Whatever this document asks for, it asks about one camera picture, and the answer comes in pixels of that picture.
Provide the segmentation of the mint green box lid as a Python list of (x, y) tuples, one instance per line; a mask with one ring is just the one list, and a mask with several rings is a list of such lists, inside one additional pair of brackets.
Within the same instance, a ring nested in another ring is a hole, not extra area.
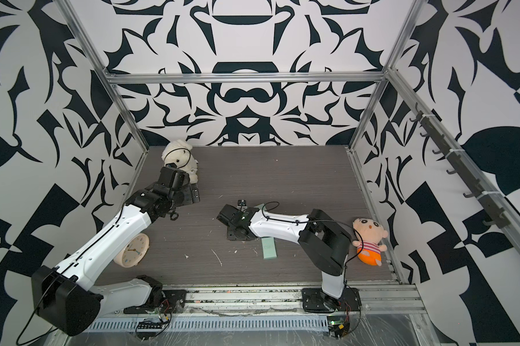
[(263, 258), (275, 259), (277, 257), (277, 250), (275, 246), (275, 240), (273, 237), (264, 237), (261, 239)]

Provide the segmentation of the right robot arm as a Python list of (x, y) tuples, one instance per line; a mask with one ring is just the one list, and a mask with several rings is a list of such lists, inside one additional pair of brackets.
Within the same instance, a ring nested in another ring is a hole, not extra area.
[(289, 216), (261, 208), (225, 205), (217, 220), (227, 227), (230, 241), (274, 238), (300, 245), (322, 273), (321, 290), (335, 300), (345, 290), (345, 267), (352, 238), (342, 225), (319, 209)]

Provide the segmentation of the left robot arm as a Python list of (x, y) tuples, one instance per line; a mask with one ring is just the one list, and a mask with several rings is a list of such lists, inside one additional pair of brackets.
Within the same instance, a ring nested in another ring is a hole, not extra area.
[(176, 208), (199, 202), (198, 187), (174, 164), (156, 182), (133, 193), (120, 212), (84, 246), (54, 268), (42, 266), (31, 277), (35, 314), (68, 336), (76, 336), (98, 317), (125, 308), (156, 309), (164, 301), (159, 281), (141, 275), (131, 281), (97, 286), (110, 262), (157, 219), (178, 218)]

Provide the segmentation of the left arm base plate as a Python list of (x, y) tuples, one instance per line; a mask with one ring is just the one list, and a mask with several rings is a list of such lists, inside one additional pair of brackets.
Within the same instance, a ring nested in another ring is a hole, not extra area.
[(154, 294), (145, 304), (123, 310), (124, 314), (170, 314), (182, 312), (185, 308), (187, 290), (169, 289)]

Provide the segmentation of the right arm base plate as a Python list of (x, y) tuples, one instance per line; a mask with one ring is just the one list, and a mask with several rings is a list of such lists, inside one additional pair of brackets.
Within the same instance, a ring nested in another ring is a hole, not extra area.
[(335, 312), (360, 312), (362, 302), (357, 288), (346, 286), (340, 298), (325, 294), (320, 288), (303, 288), (303, 310), (312, 314), (331, 314)]

